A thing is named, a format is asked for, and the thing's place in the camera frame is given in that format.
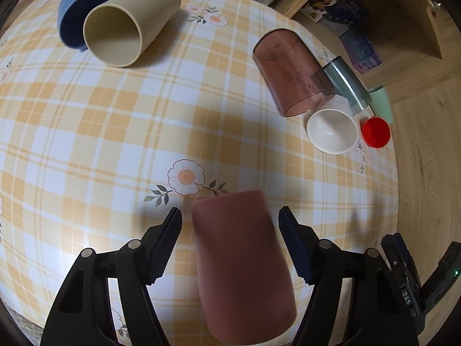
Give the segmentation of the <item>pink speckled cup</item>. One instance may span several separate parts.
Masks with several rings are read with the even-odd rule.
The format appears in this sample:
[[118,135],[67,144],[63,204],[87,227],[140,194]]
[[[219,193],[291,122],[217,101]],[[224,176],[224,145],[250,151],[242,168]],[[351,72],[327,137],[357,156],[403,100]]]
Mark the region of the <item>pink speckled cup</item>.
[[261,190],[191,206],[199,297],[209,332],[232,345],[270,341],[297,316],[288,265]]

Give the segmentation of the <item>red plastic cup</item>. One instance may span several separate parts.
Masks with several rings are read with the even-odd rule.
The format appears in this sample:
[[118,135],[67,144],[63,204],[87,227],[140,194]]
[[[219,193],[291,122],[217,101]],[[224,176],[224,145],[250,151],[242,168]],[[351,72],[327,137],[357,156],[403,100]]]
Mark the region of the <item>red plastic cup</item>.
[[372,116],[360,125],[365,143],[375,149],[383,148],[391,140],[391,128],[378,116]]

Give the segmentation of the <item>white cup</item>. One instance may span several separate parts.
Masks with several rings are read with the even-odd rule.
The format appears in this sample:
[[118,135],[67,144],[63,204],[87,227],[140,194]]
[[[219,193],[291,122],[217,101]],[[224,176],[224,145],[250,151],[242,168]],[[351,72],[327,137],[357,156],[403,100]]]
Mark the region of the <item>white cup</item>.
[[353,118],[337,109],[313,113],[306,124],[306,133],[317,149],[332,155],[349,152],[359,137]]

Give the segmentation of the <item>mint green cup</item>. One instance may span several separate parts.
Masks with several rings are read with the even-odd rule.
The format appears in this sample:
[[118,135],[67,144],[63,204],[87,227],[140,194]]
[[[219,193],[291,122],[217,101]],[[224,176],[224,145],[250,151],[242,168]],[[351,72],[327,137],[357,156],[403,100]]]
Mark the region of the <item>mint green cup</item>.
[[367,90],[370,96],[370,106],[376,116],[381,117],[388,124],[393,123],[392,107],[384,85]]

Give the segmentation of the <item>translucent teal cup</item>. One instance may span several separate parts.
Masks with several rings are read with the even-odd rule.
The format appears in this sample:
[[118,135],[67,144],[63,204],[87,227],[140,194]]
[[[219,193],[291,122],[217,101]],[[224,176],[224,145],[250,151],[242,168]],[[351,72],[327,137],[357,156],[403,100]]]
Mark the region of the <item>translucent teal cup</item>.
[[368,107],[371,101],[369,93],[343,58],[337,56],[331,60],[324,66],[324,73],[336,92],[348,100],[353,115]]

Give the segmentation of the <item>translucent brown cup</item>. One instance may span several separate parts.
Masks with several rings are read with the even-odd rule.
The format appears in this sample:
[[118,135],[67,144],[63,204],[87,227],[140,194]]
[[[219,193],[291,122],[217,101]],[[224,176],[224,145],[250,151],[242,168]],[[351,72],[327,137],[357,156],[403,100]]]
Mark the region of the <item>translucent brown cup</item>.
[[278,28],[264,34],[253,58],[284,117],[315,110],[336,94],[323,67],[294,31]]

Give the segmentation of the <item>beige cup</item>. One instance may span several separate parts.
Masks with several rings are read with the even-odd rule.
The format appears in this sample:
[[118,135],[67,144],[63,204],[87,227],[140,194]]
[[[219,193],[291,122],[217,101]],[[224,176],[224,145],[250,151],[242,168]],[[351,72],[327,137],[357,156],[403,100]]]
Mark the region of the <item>beige cup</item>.
[[135,63],[180,10],[181,0],[109,0],[88,13],[85,44],[109,66]]

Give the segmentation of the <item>blue cup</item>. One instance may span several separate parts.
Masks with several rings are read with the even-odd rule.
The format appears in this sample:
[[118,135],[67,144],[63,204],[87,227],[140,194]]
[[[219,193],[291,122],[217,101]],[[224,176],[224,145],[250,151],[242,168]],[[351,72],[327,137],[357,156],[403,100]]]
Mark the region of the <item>blue cup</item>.
[[83,35],[84,21],[93,8],[107,1],[109,0],[61,0],[57,16],[61,42],[71,49],[87,50]]

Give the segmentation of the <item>yellow plaid floral tablecloth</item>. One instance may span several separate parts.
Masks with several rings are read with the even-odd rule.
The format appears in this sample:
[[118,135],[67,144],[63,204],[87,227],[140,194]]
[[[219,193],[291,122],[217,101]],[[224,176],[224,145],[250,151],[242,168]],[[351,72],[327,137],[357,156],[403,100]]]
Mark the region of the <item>yellow plaid floral tablecloth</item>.
[[1,299],[38,344],[87,247],[139,238],[178,207],[183,227],[148,289],[172,345],[215,345],[197,290],[191,203],[261,189],[276,215],[361,252],[395,232],[392,144],[327,155],[284,118],[252,58],[267,31],[296,32],[321,64],[337,52],[251,0],[182,0],[134,66],[67,48],[62,0],[36,0],[1,38]]

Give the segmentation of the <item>purple small box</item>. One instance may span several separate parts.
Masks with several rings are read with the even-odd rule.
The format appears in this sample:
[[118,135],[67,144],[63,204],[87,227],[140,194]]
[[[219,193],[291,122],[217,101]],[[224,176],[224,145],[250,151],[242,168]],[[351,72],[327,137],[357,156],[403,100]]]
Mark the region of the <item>purple small box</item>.
[[382,64],[381,57],[366,36],[353,30],[348,30],[340,36],[340,40],[353,67],[360,74],[364,74]]

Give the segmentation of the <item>wooden shelf unit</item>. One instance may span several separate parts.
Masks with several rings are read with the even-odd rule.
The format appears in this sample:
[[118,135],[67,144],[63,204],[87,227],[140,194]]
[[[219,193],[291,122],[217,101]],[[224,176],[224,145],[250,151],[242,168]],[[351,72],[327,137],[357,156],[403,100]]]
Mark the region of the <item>wooden shelf unit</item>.
[[302,19],[308,30],[332,51],[333,57],[326,65],[340,56],[359,74],[340,40],[348,30],[366,36],[382,63],[387,45],[397,51],[414,50],[438,59],[442,57],[436,10],[431,0],[340,0],[327,8],[327,14],[318,23],[300,12],[308,1],[279,0],[271,5],[286,17]]

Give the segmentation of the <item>black and white biscuit box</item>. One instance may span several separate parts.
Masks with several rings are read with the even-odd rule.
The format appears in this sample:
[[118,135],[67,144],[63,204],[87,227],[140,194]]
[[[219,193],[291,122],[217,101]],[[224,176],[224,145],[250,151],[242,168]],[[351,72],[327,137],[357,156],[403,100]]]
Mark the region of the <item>black and white biscuit box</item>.
[[300,9],[301,14],[314,23],[318,23],[327,14],[327,8],[340,2],[340,0],[309,0]]

